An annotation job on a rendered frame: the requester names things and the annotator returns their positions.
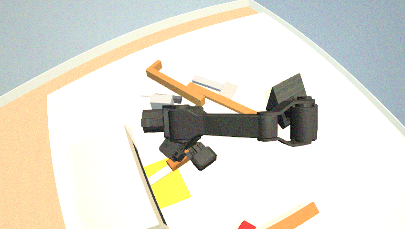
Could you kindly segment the black-handled tool with grey metal rod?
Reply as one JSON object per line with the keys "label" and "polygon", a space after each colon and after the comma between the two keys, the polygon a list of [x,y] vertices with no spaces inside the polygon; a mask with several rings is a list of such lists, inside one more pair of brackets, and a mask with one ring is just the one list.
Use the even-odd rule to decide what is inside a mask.
{"label": "black-handled tool with grey metal rod", "polygon": [[[151,95],[140,95],[140,96],[142,96],[142,97],[151,97]],[[174,100],[174,103],[181,104],[182,96],[173,95],[173,100]]]}

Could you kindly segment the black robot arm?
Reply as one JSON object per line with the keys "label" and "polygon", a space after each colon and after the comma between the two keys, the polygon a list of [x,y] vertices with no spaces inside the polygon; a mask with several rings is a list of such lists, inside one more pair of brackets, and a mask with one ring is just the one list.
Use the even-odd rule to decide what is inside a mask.
{"label": "black robot arm", "polygon": [[[278,117],[290,120],[290,139],[277,137]],[[291,147],[306,146],[317,140],[318,105],[312,96],[291,96],[270,111],[256,114],[211,114],[202,106],[163,105],[162,109],[142,110],[141,127],[145,133],[164,132],[159,151],[174,163],[181,162],[187,143],[203,135],[257,138],[257,141],[279,141]]]}

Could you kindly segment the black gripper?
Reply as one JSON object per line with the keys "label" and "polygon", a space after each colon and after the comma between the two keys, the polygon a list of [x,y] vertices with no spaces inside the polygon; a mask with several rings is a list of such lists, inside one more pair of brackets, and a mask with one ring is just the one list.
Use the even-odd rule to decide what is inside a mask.
{"label": "black gripper", "polygon": [[201,137],[198,137],[187,142],[190,147],[186,156],[199,171],[203,171],[216,161],[217,154],[209,146],[205,146],[202,142],[197,142],[200,139]]}

